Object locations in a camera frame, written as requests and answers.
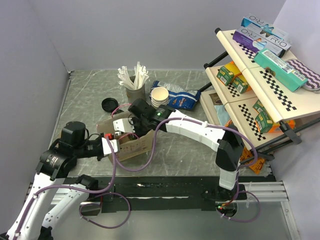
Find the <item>pink paper gift bag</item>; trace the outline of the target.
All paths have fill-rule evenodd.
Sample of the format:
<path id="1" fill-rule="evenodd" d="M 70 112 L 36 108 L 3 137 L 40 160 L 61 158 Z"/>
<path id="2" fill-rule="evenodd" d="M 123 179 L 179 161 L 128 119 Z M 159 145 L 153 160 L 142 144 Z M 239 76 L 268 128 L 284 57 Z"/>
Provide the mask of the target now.
<path id="1" fill-rule="evenodd" d="M 145 135 L 139 135 L 137 131 L 134 133 L 139 136 L 135 138 L 134 134 L 127 134 L 123 130 L 116 130 L 114 128 L 114 121 L 133 118 L 134 115 L 129 111 L 124 111 L 100 120 L 96 123 L 96 132 L 99 134 L 110 135 L 119 141 L 119 152 L 116 153 L 117 159 L 122 162 L 127 159 L 133 158 L 140 154 L 144 154 L 152 149 L 155 131 L 149 130 Z"/>

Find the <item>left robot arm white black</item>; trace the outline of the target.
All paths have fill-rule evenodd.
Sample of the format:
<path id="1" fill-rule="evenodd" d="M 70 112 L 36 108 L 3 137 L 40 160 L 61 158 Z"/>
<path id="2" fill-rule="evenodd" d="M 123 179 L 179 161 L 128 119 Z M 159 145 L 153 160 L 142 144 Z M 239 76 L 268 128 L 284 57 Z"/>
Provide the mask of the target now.
<path id="1" fill-rule="evenodd" d="M 64 185 L 78 159 L 101 160 L 109 149 L 98 134 L 96 139 L 79 121 L 66 124 L 61 137 L 41 154 L 30 193 L 11 228 L 0 237 L 4 240 L 51 240 L 57 229 L 81 202 L 99 195 L 98 180 L 81 175 L 73 185 Z"/>

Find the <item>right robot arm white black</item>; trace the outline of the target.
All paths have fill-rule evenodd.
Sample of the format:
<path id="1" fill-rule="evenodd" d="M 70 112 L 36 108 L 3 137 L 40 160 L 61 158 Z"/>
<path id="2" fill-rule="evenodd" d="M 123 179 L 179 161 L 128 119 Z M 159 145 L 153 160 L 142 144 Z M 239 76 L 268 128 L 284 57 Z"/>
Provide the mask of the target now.
<path id="1" fill-rule="evenodd" d="M 216 152 L 219 167 L 218 193 L 230 199 L 236 193 L 236 180 L 244 142 L 235 126 L 212 125 L 189 117 L 177 109 L 161 104 L 154 108 L 143 99 L 135 100 L 128 111 L 134 115 L 137 130 L 174 133 L 195 140 Z"/>

